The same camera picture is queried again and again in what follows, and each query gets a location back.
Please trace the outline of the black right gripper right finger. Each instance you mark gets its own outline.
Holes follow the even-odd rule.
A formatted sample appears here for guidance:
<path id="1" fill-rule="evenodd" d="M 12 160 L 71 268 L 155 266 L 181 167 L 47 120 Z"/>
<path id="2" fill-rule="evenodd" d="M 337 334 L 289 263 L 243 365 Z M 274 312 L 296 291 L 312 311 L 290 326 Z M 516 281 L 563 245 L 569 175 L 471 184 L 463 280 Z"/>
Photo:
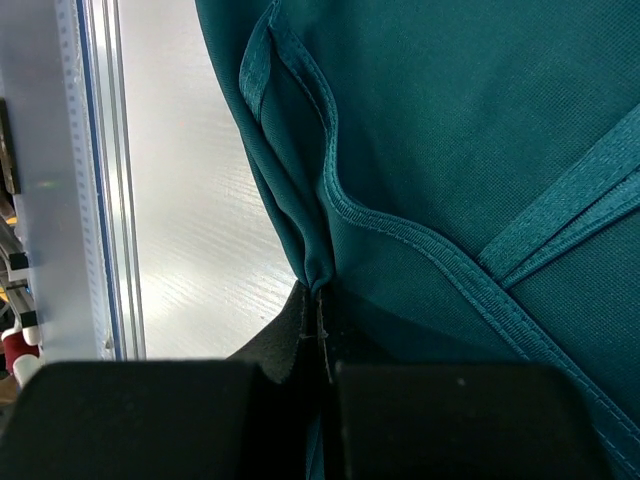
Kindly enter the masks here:
<path id="1" fill-rule="evenodd" d="M 559 369 L 493 361 L 324 289 L 327 479 L 610 479 L 578 389 Z"/>

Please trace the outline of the teal satin napkin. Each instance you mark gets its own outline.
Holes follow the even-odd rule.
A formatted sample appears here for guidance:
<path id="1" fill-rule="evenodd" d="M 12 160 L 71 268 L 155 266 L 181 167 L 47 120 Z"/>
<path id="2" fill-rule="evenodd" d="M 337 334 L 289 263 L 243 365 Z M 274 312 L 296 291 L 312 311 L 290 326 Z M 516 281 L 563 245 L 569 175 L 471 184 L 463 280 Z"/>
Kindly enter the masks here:
<path id="1" fill-rule="evenodd" d="M 308 291 L 305 475 L 323 450 L 322 290 L 580 392 L 639 475 L 639 5 L 200 1 L 266 212 Z"/>

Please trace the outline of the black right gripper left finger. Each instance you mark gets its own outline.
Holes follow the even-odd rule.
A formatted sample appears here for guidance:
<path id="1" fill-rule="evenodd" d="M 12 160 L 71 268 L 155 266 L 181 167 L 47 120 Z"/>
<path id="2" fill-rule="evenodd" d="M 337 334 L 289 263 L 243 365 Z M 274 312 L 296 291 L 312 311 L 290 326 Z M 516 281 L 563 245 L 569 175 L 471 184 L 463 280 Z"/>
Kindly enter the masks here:
<path id="1" fill-rule="evenodd" d="M 43 367 L 1 437 L 5 479 L 301 479 L 308 291 L 226 360 Z"/>

